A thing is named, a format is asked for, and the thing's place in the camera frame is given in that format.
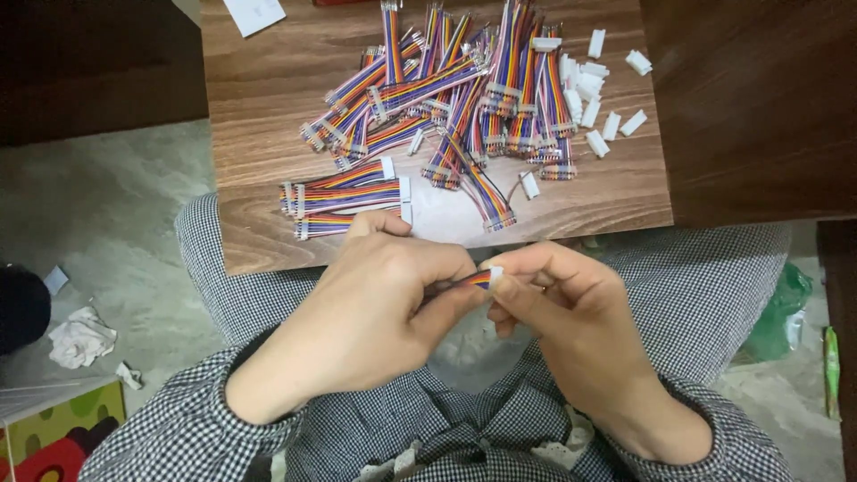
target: wooden table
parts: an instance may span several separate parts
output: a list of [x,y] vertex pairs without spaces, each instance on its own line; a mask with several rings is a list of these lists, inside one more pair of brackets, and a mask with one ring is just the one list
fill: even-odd
[[[423,29],[425,3],[407,3],[400,26]],[[456,15],[471,11],[477,21],[499,21],[501,2],[445,2]],[[672,224],[667,176],[651,76],[625,63],[631,49],[646,52],[637,0],[540,0],[548,23],[562,23],[563,51],[586,59],[594,28],[606,28],[599,63],[610,76],[596,121],[601,130],[610,111],[627,120],[640,108],[649,120],[630,138],[621,134],[603,160],[585,154],[578,178],[539,181],[542,194],[527,201],[521,189],[510,200],[518,224],[482,231],[482,219],[463,192],[432,188],[419,176],[430,146],[408,157],[392,151],[397,174],[411,177],[414,234],[467,247],[565,238]],[[340,236],[297,241],[280,212],[278,184],[335,172],[328,153],[315,154],[298,134],[300,125],[326,110],[324,94],[357,71],[361,51],[383,43],[377,2],[317,9],[284,3],[288,17],[248,39],[221,0],[202,3],[213,157],[219,193],[226,271],[246,274],[328,264]],[[589,153],[582,132],[576,153]],[[521,160],[492,160],[488,176],[504,192],[528,169]]]

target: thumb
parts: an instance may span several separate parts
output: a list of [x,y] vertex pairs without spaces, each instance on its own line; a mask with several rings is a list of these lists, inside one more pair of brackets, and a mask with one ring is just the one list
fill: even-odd
[[486,300],[488,292],[479,286],[458,286],[444,291],[411,318],[417,341],[434,350],[458,320]]
[[572,313],[514,276],[502,275],[492,286],[494,301],[510,315],[543,334],[552,334]]

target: black object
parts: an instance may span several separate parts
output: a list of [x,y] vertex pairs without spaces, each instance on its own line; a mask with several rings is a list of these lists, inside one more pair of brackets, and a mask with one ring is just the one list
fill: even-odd
[[0,355],[41,338],[51,321],[51,294],[42,280],[17,265],[0,268]]

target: person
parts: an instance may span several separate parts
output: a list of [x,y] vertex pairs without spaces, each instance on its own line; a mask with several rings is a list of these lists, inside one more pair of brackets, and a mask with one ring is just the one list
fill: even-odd
[[[629,233],[604,263],[531,244],[482,265],[504,268],[491,292],[453,286],[423,307],[477,266],[410,228],[362,213],[323,272],[225,276],[215,195],[188,205],[183,258],[229,347],[171,378],[80,480],[241,480],[283,448],[300,481],[791,480],[707,388],[772,294],[787,225]],[[523,324],[534,339],[482,392],[450,389],[426,359],[489,297],[499,336]],[[591,440],[564,452],[586,424]]]

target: left hand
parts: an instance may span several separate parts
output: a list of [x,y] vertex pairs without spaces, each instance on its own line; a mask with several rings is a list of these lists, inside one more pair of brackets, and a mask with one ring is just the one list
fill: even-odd
[[419,308],[427,286],[476,266],[464,247],[404,238],[410,231],[389,211],[354,219],[315,289],[227,383],[239,417],[270,423],[312,397],[388,383],[423,366],[488,299],[478,286],[456,286]]

